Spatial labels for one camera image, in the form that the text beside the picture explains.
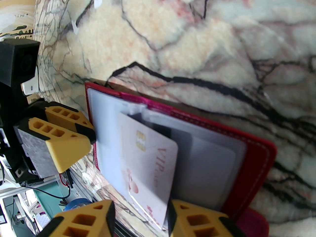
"marble surface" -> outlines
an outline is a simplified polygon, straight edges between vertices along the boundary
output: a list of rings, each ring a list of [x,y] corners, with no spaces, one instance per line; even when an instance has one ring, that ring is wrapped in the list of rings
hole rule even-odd
[[[36,0],[41,94],[86,112],[106,81],[273,141],[251,207],[271,236],[315,236],[316,0]],[[158,233],[100,175],[74,168],[138,236]]]

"red card holder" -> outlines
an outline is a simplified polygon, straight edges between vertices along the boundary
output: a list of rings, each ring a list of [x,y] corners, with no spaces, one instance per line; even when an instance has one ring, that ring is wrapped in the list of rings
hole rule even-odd
[[[181,111],[172,106],[162,104],[142,96],[135,96],[133,94],[125,92],[119,92],[91,82],[85,83],[86,96],[88,96],[87,90],[89,88],[108,94],[110,96],[121,98],[126,101],[146,104],[149,110],[153,110],[177,119],[184,120],[194,125],[201,126],[203,128],[241,140],[246,143],[247,149],[243,164],[241,165],[240,171],[228,195],[228,198],[221,209],[222,212],[226,213],[230,218],[234,220],[237,220],[238,217],[249,206],[256,193],[263,185],[267,174],[273,165],[274,159],[277,154],[277,149],[275,145],[270,141],[264,140],[262,138],[256,137],[254,135],[248,134],[229,126],[222,125],[201,116]],[[93,123],[89,108],[88,114],[90,121]],[[94,160],[95,165],[98,168],[98,159],[96,156],[95,145]]]

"cable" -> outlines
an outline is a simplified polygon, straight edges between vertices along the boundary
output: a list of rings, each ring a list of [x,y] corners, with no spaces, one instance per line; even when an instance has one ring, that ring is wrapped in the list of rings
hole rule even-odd
[[[59,174],[59,178],[63,185],[68,186],[68,183],[62,174]]]
[[[10,205],[12,205],[12,204],[14,204],[14,199],[13,199],[13,202],[12,202],[11,204],[6,205],[5,207],[8,207],[8,206],[10,206]]]
[[[11,229],[12,230],[13,230],[13,228],[12,228],[13,215],[14,215],[14,205],[13,205],[13,211],[12,211],[12,216],[11,216]]]
[[[25,185],[21,185],[21,186],[22,186],[22,187],[25,187],[25,188],[33,189],[33,190],[36,190],[36,191],[39,191],[39,192],[43,192],[43,193],[45,193],[45,194],[47,194],[47,195],[50,195],[50,196],[52,196],[52,197],[54,197],[54,198],[66,199],[66,198],[70,197],[70,187],[69,187],[69,186],[68,186],[68,188],[69,188],[69,193],[68,193],[68,195],[67,195],[67,196],[65,196],[65,197],[55,196],[55,195],[53,195],[53,194],[51,194],[51,193],[48,193],[48,192],[42,191],[42,190],[37,189],[37,188],[28,187],[28,186],[25,186]]]

